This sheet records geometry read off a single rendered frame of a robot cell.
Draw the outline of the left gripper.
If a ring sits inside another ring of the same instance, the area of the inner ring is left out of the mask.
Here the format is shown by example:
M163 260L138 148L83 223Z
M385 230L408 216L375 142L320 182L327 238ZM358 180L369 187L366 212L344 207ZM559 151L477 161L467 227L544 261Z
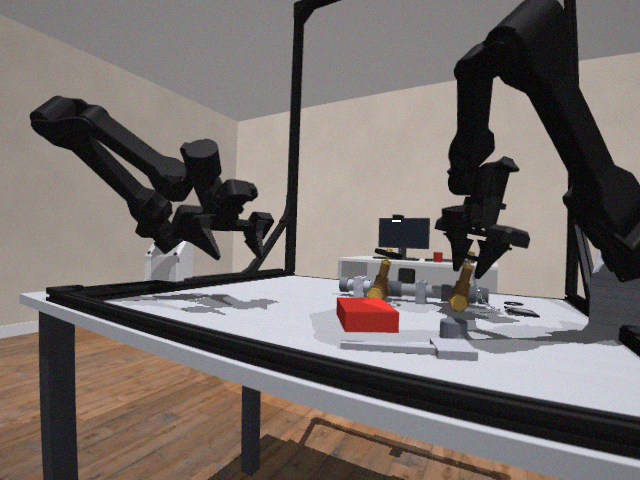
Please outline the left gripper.
M464 228L460 229L452 228L451 226L447 225L443 226L440 217L438 220L436 220L434 229L441 231L444 230L445 232L447 230L447 232L443 234L450 241L452 250L453 271L456 272L460 270L462 263L465 260L464 258L455 256L456 251L468 254L468 251L470 250L471 245L474 241L472 239L468 239L467 234L487 237L485 241L477 239L480 252L476 264L474 278L480 279L507 250L512 250L510 244L512 244L512 246L519 245L521 248L523 247L528 249L530 237L527 231L523 231L510 226L496 225L500 209L505 210L507 205L502 203L502 196L487 192L473 191L471 192L471 196L465 196L465 199L470 199L470 204L485 202L487 213L485 228L476 227L478 223L470 226L465 226ZM485 229L485 231L482 229Z

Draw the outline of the red block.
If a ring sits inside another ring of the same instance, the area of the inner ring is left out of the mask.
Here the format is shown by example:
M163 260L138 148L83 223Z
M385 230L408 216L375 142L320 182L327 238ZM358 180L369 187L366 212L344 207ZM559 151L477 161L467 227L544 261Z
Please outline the red block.
M337 297L336 314L345 332L399 333L399 312L381 298Z

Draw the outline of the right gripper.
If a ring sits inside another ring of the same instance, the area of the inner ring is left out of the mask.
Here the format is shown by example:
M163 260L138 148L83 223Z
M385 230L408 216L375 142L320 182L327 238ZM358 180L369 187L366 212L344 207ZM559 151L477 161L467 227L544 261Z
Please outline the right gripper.
M219 260L221 255L211 231L242 231L245 238L247 237L245 243L261 260L264 256L263 239L274 223L273 217L270 213L252 212L248 220L242 220L239 219L241 209L231 206L221 206L214 212L211 206L211 190L217 189L218 187L211 188L201 195L202 208L194 205L177 207L170 226L172 236L192 243L215 260Z

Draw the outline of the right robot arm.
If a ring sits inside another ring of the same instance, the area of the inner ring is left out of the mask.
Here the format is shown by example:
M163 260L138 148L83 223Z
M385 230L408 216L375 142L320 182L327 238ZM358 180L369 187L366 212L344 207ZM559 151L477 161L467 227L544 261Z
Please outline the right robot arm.
M222 182L218 145L211 139L185 142L180 147L183 163L158 153L103 107L62 96L54 96L35 109L30 120L37 134L74 152L120 195L138 222L135 233L153 238L164 254L183 241L174 238L170 230L170 201L184 201L193 187L199 202L205 191L218 187L218 191L211 190L214 212L231 206L239 207L242 214L243 205L258 197L253 183L236 179ZM100 142L143 172L155 190L144 187Z

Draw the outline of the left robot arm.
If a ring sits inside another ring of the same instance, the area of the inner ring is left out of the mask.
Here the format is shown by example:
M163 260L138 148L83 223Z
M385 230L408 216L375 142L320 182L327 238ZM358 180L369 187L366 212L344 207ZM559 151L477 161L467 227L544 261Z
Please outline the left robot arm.
M448 187L454 195L504 197L509 174L520 170L506 156L481 165L495 150L489 115L493 78L499 76L528 96L572 179L562 197L570 219L600 250L609 271L627 282L640 278L640 184L611 158L571 71L571 42L558 0L524 0L456 63L457 132L448 153Z

